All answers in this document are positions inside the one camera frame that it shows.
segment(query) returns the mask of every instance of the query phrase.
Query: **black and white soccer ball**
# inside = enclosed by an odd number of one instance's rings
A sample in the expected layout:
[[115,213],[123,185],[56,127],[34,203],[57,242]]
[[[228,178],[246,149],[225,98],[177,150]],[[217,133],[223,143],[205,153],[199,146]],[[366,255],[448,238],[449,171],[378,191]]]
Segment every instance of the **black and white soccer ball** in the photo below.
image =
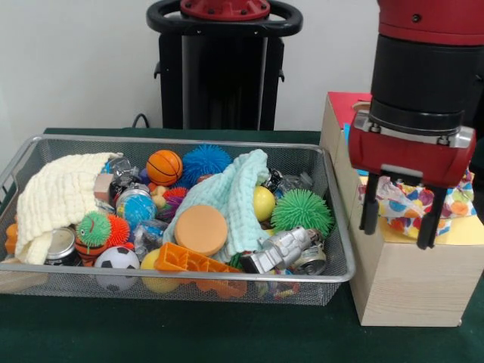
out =
[[[105,250],[96,260],[98,268],[139,268],[136,254],[125,247],[111,247]],[[135,276],[96,275],[96,281],[104,289],[117,292],[130,289],[138,280]]]

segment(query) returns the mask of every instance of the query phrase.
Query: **dark green table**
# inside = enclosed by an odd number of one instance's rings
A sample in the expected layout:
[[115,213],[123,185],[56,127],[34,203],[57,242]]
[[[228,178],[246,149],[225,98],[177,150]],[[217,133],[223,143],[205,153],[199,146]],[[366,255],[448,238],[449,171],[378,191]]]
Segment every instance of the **dark green table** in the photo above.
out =
[[[317,132],[48,133],[317,144]],[[349,285],[325,307],[0,295],[4,362],[483,362],[484,283],[459,328],[360,327]]]

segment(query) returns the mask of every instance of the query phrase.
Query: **mint cloth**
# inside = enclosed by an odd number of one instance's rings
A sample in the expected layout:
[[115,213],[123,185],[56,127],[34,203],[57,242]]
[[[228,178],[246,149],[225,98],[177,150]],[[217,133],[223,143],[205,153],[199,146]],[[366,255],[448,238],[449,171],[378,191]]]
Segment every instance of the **mint cloth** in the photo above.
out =
[[269,235],[261,229],[254,213],[254,189],[268,177],[267,154],[264,151],[257,149],[240,155],[224,172],[190,189],[163,233],[163,242],[175,242],[175,225],[185,210],[191,206],[206,205],[216,208],[228,226],[227,241],[212,258],[229,262],[236,253],[259,250],[258,239],[265,240]]

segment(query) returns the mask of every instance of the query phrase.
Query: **black cable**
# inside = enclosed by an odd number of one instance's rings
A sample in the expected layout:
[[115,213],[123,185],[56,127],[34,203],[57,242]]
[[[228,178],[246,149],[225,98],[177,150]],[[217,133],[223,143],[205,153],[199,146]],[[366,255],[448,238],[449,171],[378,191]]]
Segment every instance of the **black cable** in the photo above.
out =
[[138,124],[138,120],[139,119],[143,119],[144,120],[144,124],[146,125],[146,128],[149,129],[150,128],[150,122],[148,121],[148,118],[144,115],[144,113],[139,113],[136,117],[135,117],[135,121],[133,121],[133,126],[131,127],[136,127],[136,125]]

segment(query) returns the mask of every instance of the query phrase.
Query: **metal basket rim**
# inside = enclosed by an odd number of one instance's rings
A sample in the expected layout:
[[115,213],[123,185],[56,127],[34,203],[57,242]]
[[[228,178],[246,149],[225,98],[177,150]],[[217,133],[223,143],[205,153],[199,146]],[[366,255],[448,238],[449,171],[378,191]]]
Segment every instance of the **metal basket rim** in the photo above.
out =
[[170,143],[170,144],[217,144],[226,146],[245,147],[283,147],[303,150],[313,150],[322,155],[324,167],[327,171],[328,187],[334,206],[334,216],[340,233],[343,253],[346,260],[346,273],[338,276],[308,276],[308,275],[257,275],[244,273],[211,273],[211,272],[169,272],[155,270],[129,270],[116,268],[94,268],[94,267],[71,267],[71,266],[50,266],[50,265],[22,265],[22,264],[0,264],[0,271],[77,274],[77,275],[112,275],[112,276],[138,276],[149,278],[190,278],[194,280],[232,280],[232,281],[280,281],[280,282],[306,282],[321,284],[339,284],[351,280],[355,274],[355,259],[349,241],[348,231],[344,228],[347,225],[347,218],[343,211],[343,202],[340,192],[337,189],[337,182],[334,176],[333,164],[328,152],[318,145],[313,144],[288,144],[288,143],[264,143],[252,141],[211,141],[211,140],[184,140],[172,138],[130,138],[110,136],[88,136],[88,135],[35,135],[28,138],[12,158],[10,163],[0,175],[0,185],[3,185],[12,170],[26,156],[38,142],[43,140],[72,140],[72,141],[105,141],[105,142],[141,142],[141,143]]

